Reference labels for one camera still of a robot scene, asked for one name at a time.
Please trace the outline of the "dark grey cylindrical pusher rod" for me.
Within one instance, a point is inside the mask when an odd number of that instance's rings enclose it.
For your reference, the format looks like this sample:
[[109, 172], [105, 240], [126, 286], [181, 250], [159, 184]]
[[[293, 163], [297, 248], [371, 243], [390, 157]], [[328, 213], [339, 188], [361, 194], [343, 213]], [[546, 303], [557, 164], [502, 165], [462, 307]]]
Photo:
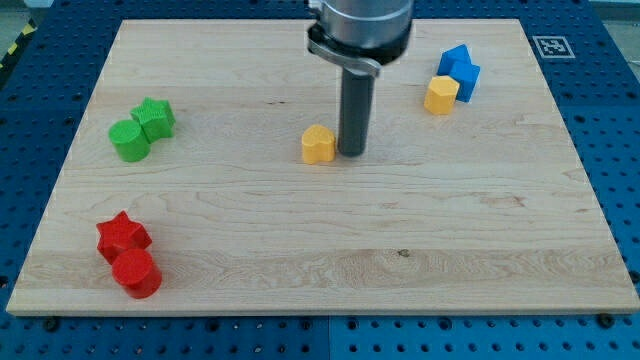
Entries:
[[342, 70], [337, 146], [344, 156], [360, 156], [366, 148], [374, 84], [373, 76]]

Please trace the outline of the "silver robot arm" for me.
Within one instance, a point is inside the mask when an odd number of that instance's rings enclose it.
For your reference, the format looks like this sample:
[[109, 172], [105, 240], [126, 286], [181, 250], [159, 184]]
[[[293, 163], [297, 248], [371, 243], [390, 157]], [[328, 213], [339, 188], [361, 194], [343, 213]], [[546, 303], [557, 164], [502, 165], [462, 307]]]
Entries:
[[407, 49], [413, 0], [309, 0], [315, 23], [307, 30], [310, 53], [342, 69], [338, 151], [366, 148], [374, 84], [382, 68]]

